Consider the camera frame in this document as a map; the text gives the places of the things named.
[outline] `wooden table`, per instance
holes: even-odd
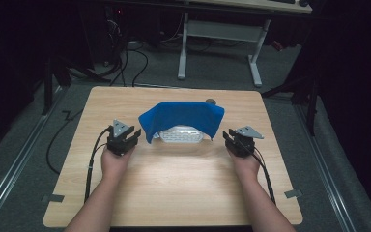
[[[261,95],[253,91],[95,87],[81,116],[43,219],[48,227],[66,227],[83,205],[87,166],[99,134],[113,121],[140,129],[138,116],[159,102],[204,102],[215,99],[225,108],[213,141],[147,143],[144,131],[128,164],[118,193],[112,226],[248,225],[242,189],[226,152],[222,131],[251,126],[265,136],[256,140],[270,172],[277,207],[293,224],[302,222],[297,199],[284,192],[292,185]],[[105,142],[106,135],[100,141]],[[95,156],[92,190],[101,178],[100,153]],[[260,183],[266,187],[262,170]]]
[[[275,2],[269,0],[188,0],[188,1],[196,3],[219,4],[233,7],[245,7],[291,13],[310,14],[312,12],[312,8],[309,5],[306,7],[300,6],[299,0],[296,0],[294,4]]]

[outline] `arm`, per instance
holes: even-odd
[[[260,168],[258,161],[252,156],[240,158],[234,156],[229,150],[228,153],[234,162],[236,174],[243,187],[243,197],[253,231],[295,231],[292,224],[276,208],[258,182],[257,176]]]
[[[118,157],[104,149],[101,155],[102,178],[65,231],[110,230],[117,186],[126,172],[133,150]]]

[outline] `blue cloth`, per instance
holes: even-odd
[[[175,126],[190,126],[207,134],[211,139],[219,128],[224,108],[206,102],[161,102],[138,117],[146,139],[152,143],[156,132]]]

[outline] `wooden surface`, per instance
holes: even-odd
[[[291,13],[312,13],[312,8],[309,5],[307,7],[302,7],[298,3],[298,0],[296,0],[295,4],[281,3],[269,0],[189,0],[189,2],[220,4],[234,7],[246,7]]]
[[[99,134],[113,119],[140,129],[138,116],[159,102],[204,102],[215,99],[225,108],[219,130],[211,141],[168,144],[145,133],[128,164],[116,195],[112,226],[210,226],[249,224],[242,189],[226,152],[222,131],[251,126],[265,136],[256,140],[270,172],[277,207],[293,224],[302,222],[297,199],[287,199],[292,185],[281,157],[261,95],[253,91],[93,88],[54,194],[43,219],[48,227],[65,227],[83,205],[87,166]],[[106,140],[106,134],[100,144]],[[101,178],[100,153],[95,156],[92,190]],[[260,170],[263,187],[266,181]]]

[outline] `white metal frame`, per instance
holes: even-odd
[[[237,24],[214,23],[206,21],[188,20],[185,13],[183,29],[183,47],[180,54],[179,79],[186,79],[186,43],[188,36],[207,37],[234,41],[257,43],[252,55],[248,56],[249,67],[256,87],[262,86],[261,76],[258,72],[257,59],[267,36],[271,21],[266,20],[263,27],[241,26]]]

